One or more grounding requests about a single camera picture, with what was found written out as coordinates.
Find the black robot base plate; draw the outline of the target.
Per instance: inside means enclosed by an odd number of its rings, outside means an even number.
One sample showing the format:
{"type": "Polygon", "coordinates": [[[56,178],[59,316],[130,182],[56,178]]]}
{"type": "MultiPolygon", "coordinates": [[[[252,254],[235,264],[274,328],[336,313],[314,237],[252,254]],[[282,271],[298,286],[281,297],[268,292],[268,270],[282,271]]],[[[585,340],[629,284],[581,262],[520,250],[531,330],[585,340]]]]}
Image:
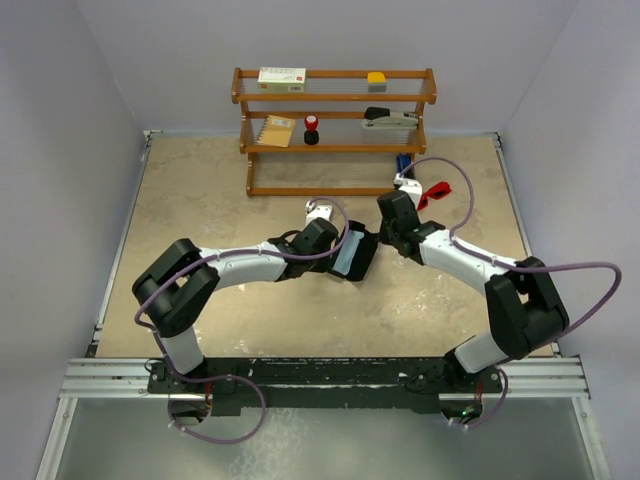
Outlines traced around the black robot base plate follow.
{"type": "Polygon", "coordinates": [[[184,380],[162,360],[147,367],[152,394],[201,395],[214,416],[245,408],[404,409],[464,420],[482,412],[485,394],[500,394],[494,367],[468,374],[448,358],[207,358],[202,378],[184,380]]]}

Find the light blue cleaning cloth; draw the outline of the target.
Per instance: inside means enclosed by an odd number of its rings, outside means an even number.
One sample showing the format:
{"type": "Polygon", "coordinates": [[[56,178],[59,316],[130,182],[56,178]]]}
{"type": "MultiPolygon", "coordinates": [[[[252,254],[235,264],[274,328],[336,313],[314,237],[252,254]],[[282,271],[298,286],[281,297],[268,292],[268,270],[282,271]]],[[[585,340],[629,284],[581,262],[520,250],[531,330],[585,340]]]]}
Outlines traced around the light blue cleaning cloth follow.
{"type": "Polygon", "coordinates": [[[356,256],[361,240],[364,238],[362,231],[350,231],[341,249],[337,252],[331,272],[346,277],[356,256]]]}

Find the red sunglasses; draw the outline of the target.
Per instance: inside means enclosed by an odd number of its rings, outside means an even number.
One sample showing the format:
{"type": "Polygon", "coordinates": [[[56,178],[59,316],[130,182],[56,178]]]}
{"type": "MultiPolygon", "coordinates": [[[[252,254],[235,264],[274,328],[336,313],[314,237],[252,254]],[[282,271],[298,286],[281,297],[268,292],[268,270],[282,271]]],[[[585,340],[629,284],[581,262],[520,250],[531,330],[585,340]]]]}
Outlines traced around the red sunglasses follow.
{"type": "Polygon", "coordinates": [[[424,210],[431,200],[440,200],[451,193],[451,186],[448,182],[441,181],[424,191],[418,202],[417,210],[424,210]]]}

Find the black and white stapler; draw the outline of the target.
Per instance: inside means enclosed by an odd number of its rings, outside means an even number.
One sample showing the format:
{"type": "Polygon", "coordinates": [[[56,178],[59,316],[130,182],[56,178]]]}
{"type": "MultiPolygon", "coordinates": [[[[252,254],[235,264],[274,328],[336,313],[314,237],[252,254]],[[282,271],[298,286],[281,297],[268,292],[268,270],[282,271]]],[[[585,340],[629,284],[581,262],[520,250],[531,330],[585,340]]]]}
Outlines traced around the black and white stapler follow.
{"type": "Polygon", "coordinates": [[[419,124],[415,113],[395,111],[383,107],[368,107],[364,112],[361,126],[365,130],[411,131],[419,124]]]}

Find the yellow and grey eraser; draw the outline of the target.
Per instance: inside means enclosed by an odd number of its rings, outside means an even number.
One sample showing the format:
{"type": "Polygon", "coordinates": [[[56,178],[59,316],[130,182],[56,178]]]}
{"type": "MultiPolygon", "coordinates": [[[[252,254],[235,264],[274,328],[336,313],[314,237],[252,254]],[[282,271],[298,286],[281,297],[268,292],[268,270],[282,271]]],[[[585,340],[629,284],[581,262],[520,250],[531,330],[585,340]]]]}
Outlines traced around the yellow and grey eraser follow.
{"type": "Polygon", "coordinates": [[[386,76],[382,72],[369,72],[367,74],[367,90],[369,93],[383,93],[387,89],[386,76]]]}

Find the aluminium rail frame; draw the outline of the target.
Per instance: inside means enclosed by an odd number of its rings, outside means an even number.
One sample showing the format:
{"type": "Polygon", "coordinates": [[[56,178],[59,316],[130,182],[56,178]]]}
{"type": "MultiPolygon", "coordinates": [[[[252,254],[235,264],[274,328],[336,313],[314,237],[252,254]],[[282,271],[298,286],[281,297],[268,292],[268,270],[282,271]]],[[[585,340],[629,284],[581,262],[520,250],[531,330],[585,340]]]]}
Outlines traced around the aluminium rail frame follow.
{"type": "MultiPolygon", "coordinates": [[[[495,416],[460,431],[400,409],[283,407],[205,423],[210,444],[169,427],[148,392],[151,344],[135,331],[134,274],[180,235],[247,245],[296,225],[300,198],[248,197],[232,136],[156,135],[98,319],[93,358],[72,360],[38,475],[42,479],[606,479],[579,359],[552,348],[509,363],[495,416]]],[[[223,292],[196,335],[223,358],[279,354],[441,354],[485,324],[480,299],[451,277],[383,248],[363,282],[309,275],[223,292]]]]}

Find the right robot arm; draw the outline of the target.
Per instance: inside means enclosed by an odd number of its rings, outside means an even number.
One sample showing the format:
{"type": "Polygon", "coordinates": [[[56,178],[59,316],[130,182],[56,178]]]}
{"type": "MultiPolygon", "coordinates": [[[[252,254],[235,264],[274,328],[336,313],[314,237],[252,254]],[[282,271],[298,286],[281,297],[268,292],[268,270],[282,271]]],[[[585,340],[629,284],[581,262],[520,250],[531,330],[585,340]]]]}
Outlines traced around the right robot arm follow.
{"type": "Polygon", "coordinates": [[[569,317],[544,263],[535,257],[516,261],[491,257],[471,245],[453,242],[450,231],[435,222],[421,222],[408,193],[388,192],[377,199],[382,215],[380,242],[414,262],[439,269],[476,290],[486,300],[488,330],[447,354],[446,383],[467,391],[480,371],[522,359],[553,341],[569,326],[569,317]]]}

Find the red and black stamp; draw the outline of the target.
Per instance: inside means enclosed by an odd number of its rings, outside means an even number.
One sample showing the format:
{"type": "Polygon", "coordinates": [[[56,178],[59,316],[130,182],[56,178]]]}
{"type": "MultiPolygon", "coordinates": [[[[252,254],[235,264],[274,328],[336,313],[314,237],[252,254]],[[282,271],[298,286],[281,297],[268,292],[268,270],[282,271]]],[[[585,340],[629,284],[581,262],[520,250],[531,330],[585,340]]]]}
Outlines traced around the red and black stamp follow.
{"type": "Polygon", "coordinates": [[[305,131],[303,134],[303,141],[306,145],[314,146],[318,144],[318,124],[319,120],[315,115],[307,115],[304,118],[305,131]]]}

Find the blue and black stapler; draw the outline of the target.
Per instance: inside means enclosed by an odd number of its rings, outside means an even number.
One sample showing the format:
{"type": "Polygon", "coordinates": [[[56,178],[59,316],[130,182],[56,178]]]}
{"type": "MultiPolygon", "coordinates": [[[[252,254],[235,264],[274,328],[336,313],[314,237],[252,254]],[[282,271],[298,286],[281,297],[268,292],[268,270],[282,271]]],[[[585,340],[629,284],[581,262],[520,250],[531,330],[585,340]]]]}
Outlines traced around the blue and black stapler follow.
{"type": "MultiPolygon", "coordinates": [[[[412,164],[411,156],[405,153],[397,154],[395,161],[396,161],[396,171],[398,173],[401,173],[412,164]]],[[[414,175],[413,169],[410,168],[409,170],[407,170],[404,176],[407,178],[414,178],[415,175],[414,175]]]]}

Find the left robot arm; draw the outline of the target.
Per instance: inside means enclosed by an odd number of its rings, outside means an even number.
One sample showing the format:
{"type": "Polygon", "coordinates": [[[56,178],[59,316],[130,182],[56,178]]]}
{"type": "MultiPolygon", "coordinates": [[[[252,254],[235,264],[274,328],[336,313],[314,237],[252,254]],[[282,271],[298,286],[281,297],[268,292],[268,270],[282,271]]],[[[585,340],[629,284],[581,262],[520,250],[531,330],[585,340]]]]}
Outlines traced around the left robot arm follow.
{"type": "Polygon", "coordinates": [[[205,382],[194,324],[214,292],[322,272],[338,240],[336,227],[323,218],[289,235],[239,250],[200,249],[188,238],[179,239],[133,283],[132,293],[173,365],[171,381],[182,391],[194,392],[205,382]]]}

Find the black glasses case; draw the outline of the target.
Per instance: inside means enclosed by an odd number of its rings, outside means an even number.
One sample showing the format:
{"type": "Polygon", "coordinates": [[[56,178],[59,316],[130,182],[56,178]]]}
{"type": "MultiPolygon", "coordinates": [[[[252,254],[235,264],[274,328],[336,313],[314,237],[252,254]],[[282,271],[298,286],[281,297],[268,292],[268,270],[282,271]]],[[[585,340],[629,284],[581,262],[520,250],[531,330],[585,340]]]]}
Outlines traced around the black glasses case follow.
{"type": "Polygon", "coordinates": [[[349,282],[360,282],[365,278],[369,267],[374,259],[378,247],[378,234],[370,232],[366,229],[366,226],[363,223],[354,220],[349,221],[349,232],[350,231],[362,231],[364,233],[364,238],[360,242],[349,274],[346,277],[342,277],[331,272],[332,265],[337,253],[333,254],[330,257],[329,268],[327,272],[335,277],[347,280],[349,282]]]}

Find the brown spiral notebook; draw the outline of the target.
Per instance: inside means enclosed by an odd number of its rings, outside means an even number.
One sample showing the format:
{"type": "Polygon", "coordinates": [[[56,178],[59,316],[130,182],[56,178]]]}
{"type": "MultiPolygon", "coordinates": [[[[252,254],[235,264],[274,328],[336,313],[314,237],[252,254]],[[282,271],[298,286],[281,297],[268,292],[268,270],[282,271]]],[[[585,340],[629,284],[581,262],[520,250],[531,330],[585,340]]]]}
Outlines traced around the brown spiral notebook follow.
{"type": "Polygon", "coordinates": [[[296,120],[277,115],[269,115],[257,137],[257,143],[264,146],[287,148],[295,129],[296,120]]]}

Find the white and red box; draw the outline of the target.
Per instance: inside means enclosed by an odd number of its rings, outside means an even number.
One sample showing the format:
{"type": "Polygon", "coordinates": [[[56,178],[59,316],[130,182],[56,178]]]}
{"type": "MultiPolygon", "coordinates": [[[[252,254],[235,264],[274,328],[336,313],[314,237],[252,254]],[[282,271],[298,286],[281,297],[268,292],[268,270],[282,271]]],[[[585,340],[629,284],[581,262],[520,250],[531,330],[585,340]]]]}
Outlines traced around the white and red box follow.
{"type": "Polygon", "coordinates": [[[285,67],[261,67],[257,77],[260,93],[304,93],[306,69],[285,67]]]}

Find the wooden three-tier shelf rack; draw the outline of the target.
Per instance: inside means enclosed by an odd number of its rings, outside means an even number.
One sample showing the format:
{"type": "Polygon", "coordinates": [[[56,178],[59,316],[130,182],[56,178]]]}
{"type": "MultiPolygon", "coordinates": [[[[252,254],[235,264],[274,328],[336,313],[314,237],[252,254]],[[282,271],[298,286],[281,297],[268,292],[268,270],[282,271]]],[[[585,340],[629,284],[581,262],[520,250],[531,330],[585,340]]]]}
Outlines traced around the wooden three-tier shelf rack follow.
{"type": "Polygon", "coordinates": [[[258,70],[237,68],[231,86],[231,100],[241,109],[239,151],[247,156],[246,194],[248,196],[294,197],[376,196],[387,187],[258,187],[254,184],[259,156],[269,153],[313,154],[400,154],[414,160],[426,152],[424,109],[437,100],[437,86],[432,70],[385,70],[387,90],[369,93],[366,70],[308,70],[304,93],[260,93],[258,70]],[[365,130],[361,126],[368,107],[383,107],[415,113],[419,124],[415,130],[365,130]],[[259,145],[260,131],[269,115],[296,120],[287,148],[259,145]],[[315,115],[319,142],[309,146],[303,141],[304,118],[315,115]]]}

